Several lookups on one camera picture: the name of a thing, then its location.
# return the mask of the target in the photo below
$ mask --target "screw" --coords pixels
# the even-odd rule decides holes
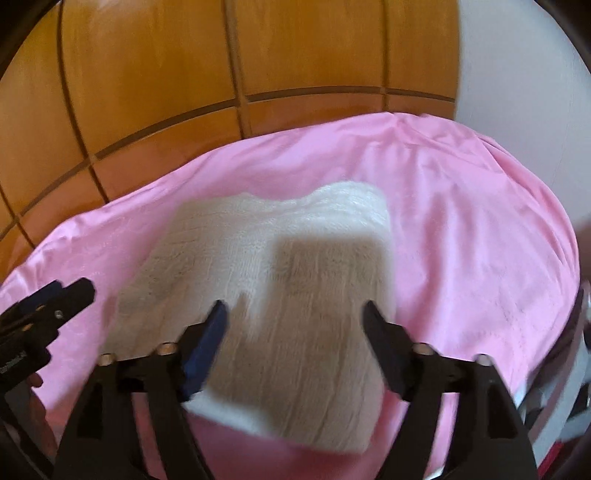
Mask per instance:
[[[433,348],[431,348],[431,345],[428,343],[415,343],[413,345],[413,352],[418,355],[432,355],[435,353]]]
[[[176,353],[177,350],[178,346],[176,343],[167,342],[158,345],[156,353],[158,353],[159,355],[171,355],[172,353]]]
[[[99,367],[106,367],[114,363],[116,360],[115,355],[112,353],[104,353],[99,357],[98,365]]]
[[[476,355],[474,360],[478,365],[482,365],[483,367],[492,367],[493,365],[492,358],[484,353]]]

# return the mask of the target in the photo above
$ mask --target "robotic arm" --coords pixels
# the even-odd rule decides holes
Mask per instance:
[[[26,418],[17,418],[6,394],[23,385],[51,356],[57,329],[94,300],[82,278],[53,282],[0,317],[0,464],[7,480],[155,480],[139,443],[131,394],[145,392],[160,456],[169,480],[215,480],[184,418],[181,403],[200,391],[228,325],[218,301],[203,323],[177,343],[124,361],[102,355],[70,415],[55,463],[38,448]],[[452,444],[441,480],[535,480],[527,430],[490,357],[473,362],[440,356],[413,343],[400,325],[385,321],[373,302],[363,309],[365,334],[389,390],[408,402],[397,438],[376,480],[422,480],[443,393],[459,394]]]

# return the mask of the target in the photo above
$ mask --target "wrinkled fabric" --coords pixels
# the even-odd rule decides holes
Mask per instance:
[[[242,192],[290,199],[341,180],[379,187],[395,245],[396,322],[440,353],[488,353],[515,391],[544,358],[578,288],[576,240],[556,197],[489,138],[432,116],[376,113],[243,140],[209,152],[146,187],[57,227],[2,286],[0,308],[50,280],[86,276],[94,305],[51,344],[38,391],[55,431],[96,361],[115,298],[146,260],[185,201]],[[453,398],[444,399],[430,469],[445,458]],[[151,473],[163,477],[136,399]],[[372,479],[405,405],[386,394],[362,455],[312,452],[191,416],[203,453],[221,480]]]

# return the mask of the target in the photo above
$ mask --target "wooden panel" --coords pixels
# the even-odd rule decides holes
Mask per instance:
[[[0,79],[0,183],[16,212],[82,160],[63,99],[56,35],[54,7]]]
[[[388,87],[456,97],[457,0],[385,0]]]
[[[240,140],[236,109],[198,116],[143,138],[95,164],[107,196],[133,192],[214,148]]]
[[[24,262],[32,250],[18,227],[12,227],[0,240],[0,282]]]
[[[12,216],[6,208],[4,202],[0,199],[0,234],[12,222]]]
[[[245,93],[382,85],[379,0],[236,1]]]
[[[74,111],[91,153],[234,96],[220,2],[66,2],[63,45]]]
[[[254,102],[248,108],[252,133],[263,135],[379,112],[382,96],[372,93],[321,93]]]
[[[442,116],[453,120],[456,105],[453,102],[445,100],[435,100],[433,98],[414,97],[407,95],[388,95],[388,111],[413,113],[414,115]]]
[[[38,245],[68,218],[104,205],[88,170],[82,170],[39,201],[22,218],[29,238]]]

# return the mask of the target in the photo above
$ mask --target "folded towel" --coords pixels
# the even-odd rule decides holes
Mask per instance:
[[[251,434],[362,452],[384,388],[361,308],[375,300],[391,317],[390,265],[386,201],[367,184],[284,202],[189,202],[121,291],[104,350],[146,355],[222,299],[226,338],[185,408]]]

